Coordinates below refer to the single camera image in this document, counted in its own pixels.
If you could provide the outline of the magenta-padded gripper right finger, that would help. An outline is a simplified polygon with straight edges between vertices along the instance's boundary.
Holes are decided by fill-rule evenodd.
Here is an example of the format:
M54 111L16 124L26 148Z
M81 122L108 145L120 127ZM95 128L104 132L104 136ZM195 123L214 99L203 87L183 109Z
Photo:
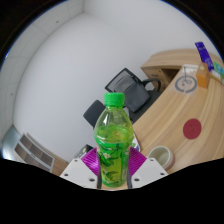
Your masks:
M129 188L140 188L165 176L167 172L154 158L147 158L137 149L130 148L127 174Z

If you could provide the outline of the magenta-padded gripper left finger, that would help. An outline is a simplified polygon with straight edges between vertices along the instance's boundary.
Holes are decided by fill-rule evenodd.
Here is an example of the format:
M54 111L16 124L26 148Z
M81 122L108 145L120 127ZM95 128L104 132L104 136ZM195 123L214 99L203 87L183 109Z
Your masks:
M99 159L97 149L91 149L81 158L74 158L60 177L84 188L98 189Z

